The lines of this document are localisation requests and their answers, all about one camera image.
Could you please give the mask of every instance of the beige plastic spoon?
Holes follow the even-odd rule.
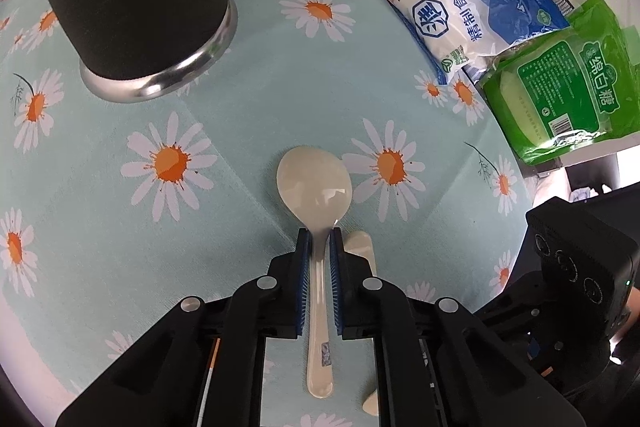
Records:
[[[373,242],[371,236],[364,230],[356,230],[351,232],[344,242],[344,250],[360,257],[364,257],[369,261],[371,267],[371,274],[376,277],[376,258],[373,255]],[[378,390],[373,393],[362,404],[362,410],[372,416],[378,416]]]
[[[334,374],[324,298],[324,248],[329,232],[351,204],[351,178],[336,156],[303,146],[282,157],[276,181],[282,201],[313,237],[306,386],[316,398],[327,398],[334,390]]]

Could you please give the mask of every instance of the tablecloth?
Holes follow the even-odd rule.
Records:
[[[1,0],[0,363],[46,426],[180,298],[231,295],[292,250],[275,171],[300,144],[344,161],[340,226],[370,233],[409,296],[475,310],[508,279],[530,201],[468,80],[436,85],[385,0],[235,2],[218,63],[118,105],[84,87],[47,0]],[[370,341],[332,331],[325,400],[305,357],[303,339],[268,342],[262,425],[377,425]]]

